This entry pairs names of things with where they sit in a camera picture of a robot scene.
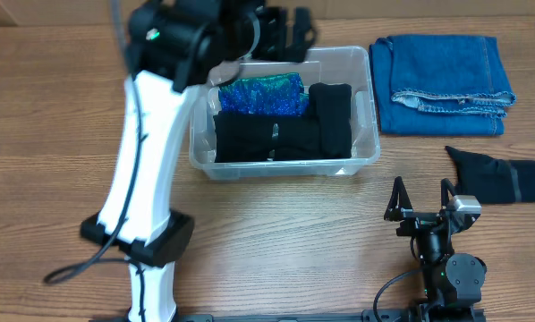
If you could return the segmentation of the black garment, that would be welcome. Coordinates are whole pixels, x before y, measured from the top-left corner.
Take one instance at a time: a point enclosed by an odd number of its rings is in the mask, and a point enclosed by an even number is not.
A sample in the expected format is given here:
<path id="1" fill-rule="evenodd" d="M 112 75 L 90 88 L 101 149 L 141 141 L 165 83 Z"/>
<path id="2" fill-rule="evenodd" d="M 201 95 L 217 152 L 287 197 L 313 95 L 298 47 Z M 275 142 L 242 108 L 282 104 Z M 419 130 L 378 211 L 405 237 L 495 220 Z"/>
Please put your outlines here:
<path id="1" fill-rule="evenodd" d="M 446 146 L 457 173 L 455 191 L 480 204 L 535 202 L 535 160 L 504 160 Z"/>
<path id="2" fill-rule="evenodd" d="M 322 159 L 318 122 L 298 116 L 219 113 L 218 163 Z"/>
<path id="3" fill-rule="evenodd" d="M 323 156 L 351 158 L 352 87 L 348 84 L 315 83 L 309 87 L 309 99 L 308 111 L 319 123 Z"/>

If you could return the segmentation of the blue green sequin garment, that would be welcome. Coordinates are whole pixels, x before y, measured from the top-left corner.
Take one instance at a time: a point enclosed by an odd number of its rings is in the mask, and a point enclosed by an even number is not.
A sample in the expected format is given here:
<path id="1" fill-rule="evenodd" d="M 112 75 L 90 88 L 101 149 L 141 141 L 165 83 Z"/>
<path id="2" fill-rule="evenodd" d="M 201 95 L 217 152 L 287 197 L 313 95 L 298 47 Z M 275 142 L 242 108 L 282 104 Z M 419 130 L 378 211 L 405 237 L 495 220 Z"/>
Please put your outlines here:
<path id="1" fill-rule="evenodd" d="M 239 79 L 218 98 L 223 112 L 267 116 L 302 116 L 310 102 L 296 72 Z"/>

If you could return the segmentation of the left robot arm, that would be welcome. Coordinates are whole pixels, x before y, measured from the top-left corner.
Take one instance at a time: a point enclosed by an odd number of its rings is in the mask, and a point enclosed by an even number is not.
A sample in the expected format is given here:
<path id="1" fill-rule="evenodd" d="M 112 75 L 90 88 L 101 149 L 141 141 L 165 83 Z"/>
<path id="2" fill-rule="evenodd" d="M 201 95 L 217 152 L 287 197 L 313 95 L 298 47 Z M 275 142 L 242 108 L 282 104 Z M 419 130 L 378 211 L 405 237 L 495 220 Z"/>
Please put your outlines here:
<path id="1" fill-rule="evenodd" d="M 310 10 L 263 1 L 147 1 L 118 24 L 128 70 L 123 135 L 104 206 L 81 223 L 129 268 L 129 321 L 171 321 L 174 263 L 193 229 L 169 207 L 174 170 L 192 108 L 222 62 L 300 63 L 317 32 Z"/>

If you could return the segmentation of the blue denim jeans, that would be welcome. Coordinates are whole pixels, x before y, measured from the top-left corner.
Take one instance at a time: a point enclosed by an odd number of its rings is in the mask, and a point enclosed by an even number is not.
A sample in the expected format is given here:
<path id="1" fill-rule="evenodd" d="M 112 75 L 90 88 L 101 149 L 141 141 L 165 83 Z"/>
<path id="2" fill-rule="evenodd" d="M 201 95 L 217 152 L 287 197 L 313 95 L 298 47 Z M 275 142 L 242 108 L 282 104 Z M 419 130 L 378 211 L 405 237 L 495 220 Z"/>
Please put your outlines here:
<path id="1" fill-rule="evenodd" d="M 497 39 L 407 34 L 369 47 L 380 129 L 403 136 L 501 136 L 514 94 Z"/>

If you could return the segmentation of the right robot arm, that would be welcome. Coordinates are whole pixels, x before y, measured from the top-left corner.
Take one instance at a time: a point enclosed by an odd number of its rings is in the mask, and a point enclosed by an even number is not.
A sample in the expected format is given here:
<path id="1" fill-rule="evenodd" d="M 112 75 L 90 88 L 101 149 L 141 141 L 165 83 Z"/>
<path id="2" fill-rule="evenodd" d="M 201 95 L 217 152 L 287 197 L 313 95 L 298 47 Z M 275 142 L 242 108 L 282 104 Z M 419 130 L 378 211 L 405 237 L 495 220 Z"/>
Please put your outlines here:
<path id="1" fill-rule="evenodd" d="M 481 301 L 487 266 L 483 260 L 467 253 L 457 253 L 452 236 L 471 228 L 481 215 L 481 204 L 469 195 L 458 194 L 452 183 L 441 181 L 441 209 L 419 212 L 413 209 L 403 178 L 395 178 L 384 219 L 397 222 L 396 235 L 408 237 L 413 257 L 419 267 L 402 273 L 382 286 L 373 301 L 377 321 L 484 321 L 475 304 Z M 378 308 L 378 300 L 392 284 L 412 275 L 421 275 L 423 299 L 413 301 L 407 309 L 391 313 Z"/>

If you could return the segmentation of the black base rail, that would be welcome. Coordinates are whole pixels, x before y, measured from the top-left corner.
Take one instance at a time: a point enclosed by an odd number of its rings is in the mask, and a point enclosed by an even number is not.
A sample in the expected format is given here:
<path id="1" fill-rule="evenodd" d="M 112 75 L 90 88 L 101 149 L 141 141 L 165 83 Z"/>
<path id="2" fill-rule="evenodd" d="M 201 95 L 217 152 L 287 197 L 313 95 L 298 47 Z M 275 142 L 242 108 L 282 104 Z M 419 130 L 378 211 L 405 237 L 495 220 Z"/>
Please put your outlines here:
<path id="1" fill-rule="evenodd" d="M 381 321 L 386 322 L 411 322 L 421 321 L 420 316 L 413 315 L 409 309 L 379 309 Z M 349 314 L 305 314 L 295 316 L 275 316 L 275 315 L 257 315 L 257 316 L 232 316 L 232 317 L 215 317 L 206 315 L 182 315 L 173 318 L 174 322 L 374 322 L 378 321 L 372 309 L 365 309 L 361 313 Z M 434 315 L 430 321 L 487 321 L 483 309 L 473 311 L 473 317 L 464 313 L 459 314 L 456 318 Z"/>

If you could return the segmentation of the clear plastic storage bin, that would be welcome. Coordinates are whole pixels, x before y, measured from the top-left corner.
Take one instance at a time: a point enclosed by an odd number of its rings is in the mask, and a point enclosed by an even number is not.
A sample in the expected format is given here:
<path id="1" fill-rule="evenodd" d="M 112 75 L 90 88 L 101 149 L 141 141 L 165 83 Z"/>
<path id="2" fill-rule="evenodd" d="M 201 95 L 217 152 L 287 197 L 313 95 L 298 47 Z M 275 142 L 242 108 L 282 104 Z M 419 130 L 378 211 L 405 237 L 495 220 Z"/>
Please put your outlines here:
<path id="1" fill-rule="evenodd" d="M 302 64 L 251 60 L 242 67 L 243 78 L 296 72 L 301 76 L 305 89 L 320 82 L 350 85 L 352 156 L 344 159 L 217 163 L 214 116 L 221 110 L 221 105 L 216 85 L 238 70 L 237 64 L 222 63 L 210 72 L 208 85 L 190 114 L 189 159 L 208 178 L 230 181 L 262 176 L 350 176 L 378 160 L 381 151 L 378 120 L 369 55 L 365 48 L 313 47 Z"/>

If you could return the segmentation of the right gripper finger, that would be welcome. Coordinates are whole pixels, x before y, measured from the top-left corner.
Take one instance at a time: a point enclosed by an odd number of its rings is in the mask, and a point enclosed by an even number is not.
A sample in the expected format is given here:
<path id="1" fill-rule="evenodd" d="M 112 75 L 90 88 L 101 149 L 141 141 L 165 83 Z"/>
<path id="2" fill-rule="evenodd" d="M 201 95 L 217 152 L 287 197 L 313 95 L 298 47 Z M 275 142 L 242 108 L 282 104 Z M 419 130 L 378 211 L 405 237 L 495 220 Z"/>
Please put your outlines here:
<path id="1" fill-rule="evenodd" d="M 455 187 L 447 178 L 441 181 L 441 206 L 446 207 L 455 195 Z"/>
<path id="2" fill-rule="evenodd" d="M 394 181 L 391 197 L 386 207 L 384 219 L 386 221 L 403 221 L 412 212 L 412 203 L 404 186 L 403 178 L 397 176 Z"/>

